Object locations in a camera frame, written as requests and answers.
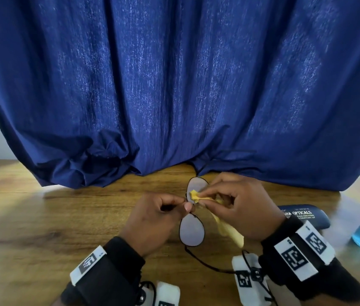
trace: blue curtain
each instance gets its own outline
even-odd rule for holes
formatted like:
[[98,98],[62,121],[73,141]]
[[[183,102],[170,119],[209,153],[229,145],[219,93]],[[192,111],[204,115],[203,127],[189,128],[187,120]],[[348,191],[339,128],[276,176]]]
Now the blue curtain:
[[0,0],[0,128],[41,185],[182,162],[360,175],[360,0]]

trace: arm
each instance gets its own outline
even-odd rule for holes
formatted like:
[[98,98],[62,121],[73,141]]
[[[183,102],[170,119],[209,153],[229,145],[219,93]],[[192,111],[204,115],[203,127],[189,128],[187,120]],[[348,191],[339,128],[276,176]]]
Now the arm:
[[260,241],[266,253],[259,258],[260,265],[276,284],[285,284],[299,300],[301,299],[303,306],[360,306],[360,283],[337,259],[325,265],[305,244],[303,251],[308,247],[308,255],[313,257],[315,265],[319,266],[318,273],[300,281],[288,267],[274,246],[295,235],[303,223],[296,217],[287,220],[258,180],[232,173],[221,173],[199,194],[199,197],[217,194],[228,202],[226,206],[211,200],[200,200],[200,203],[214,215],[228,222],[245,238]]
[[[162,211],[164,205],[171,206],[171,210]],[[184,198],[170,194],[145,194],[133,208],[119,236],[103,247],[106,255],[99,262],[108,260],[104,263],[109,264],[106,266],[110,267],[112,273],[107,278],[99,279],[95,263],[82,277],[99,279],[98,282],[89,282],[93,288],[85,291],[88,296],[83,297],[81,291],[70,282],[52,306],[91,306],[89,300],[93,300],[93,295],[96,294],[96,299],[102,301],[101,304],[97,302],[96,306],[133,306],[139,293],[140,270],[145,263],[144,258],[167,241],[176,223],[191,210],[192,204],[184,202]]]

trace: person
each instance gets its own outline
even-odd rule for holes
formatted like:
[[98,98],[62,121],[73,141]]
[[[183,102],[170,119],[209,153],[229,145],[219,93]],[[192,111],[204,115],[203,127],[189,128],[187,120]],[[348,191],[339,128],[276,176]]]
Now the person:
[[[214,215],[232,225],[244,238],[260,241],[264,245],[264,241],[274,238],[276,232],[288,221],[269,197],[261,182],[256,179],[233,173],[221,173],[199,196],[213,197],[217,194],[223,197],[227,202],[226,205],[211,200],[201,200],[200,203]],[[192,211],[193,205],[176,195],[150,192],[142,196],[119,235],[104,246],[106,255],[117,270],[110,281],[117,285],[116,289],[108,288],[109,302],[103,305],[133,306],[135,304],[133,301],[136,297],[130,295],[138,294],[136,289],[122,289],[118,284],[127,282],[132,284],[133,288],[139,288],[144,259],[157,251],[167,241],[177,223]],[[338,278],[328,285],[329,288],[320,289],[321,292],[316,295],[313,293],[315,296],[312,298],[301,301],[303,306],[360,306],[360,284],[341,265],[339,267],[340,272],[336,274],[340,276],[334,276]],[[316,275],[299,285],[292,282],[290,286],[296,286],[296,289],[292,289],[295,295],[300,298],[302,292],[309,289],[315,277]],[[321,283],[329,283],[327,278],[331,276],[324,277],[326,279],[321,279]],[[331,287],[337,283],[341,285],[334,291]],[[82,300],[83,297],[74,291],[69,283],[53,306],[80,304]]]

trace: wood grain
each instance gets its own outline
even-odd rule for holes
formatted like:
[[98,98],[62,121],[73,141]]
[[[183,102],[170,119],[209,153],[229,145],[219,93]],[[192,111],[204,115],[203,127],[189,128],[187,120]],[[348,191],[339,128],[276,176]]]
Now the wood grain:
[[[194,169],[183,164],[146,177],[127,175],[105,188],[41,188],[20,163],[0,161],[0,305],[49,305],[68,282],[70,271],[118,233],[144,191],[183,196],[193,176]],[[323,209],[332,221],[324,235],[360,281],[360,248],[349,241],[360,224],[360,203],[338,192],[264,185],[278,205],[306,203]],[[360,184],[353,187],[360,194]],[[218,234],[208,211],[196,213],[206,238],[193,248],[194,254],[218,268],[231,268],[238,248]],[[246,244],[247,250],[260,253],[258,243]],[[213,272],[190,257],[178,230],[147,259],[143,279],[179,286],[180,305],[240,305],[234,277]]]

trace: person's right hand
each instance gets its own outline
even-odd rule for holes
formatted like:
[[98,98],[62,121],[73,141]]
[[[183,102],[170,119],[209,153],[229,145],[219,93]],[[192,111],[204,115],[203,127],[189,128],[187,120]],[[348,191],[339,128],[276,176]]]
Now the person's right hand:
[[221,195],[226,205],[211,200],[200,200],[199,203],[246,238],[262,241],[286,219],[260,181],[254,178],[221,173],[198,196],[212,197],[216,194]]

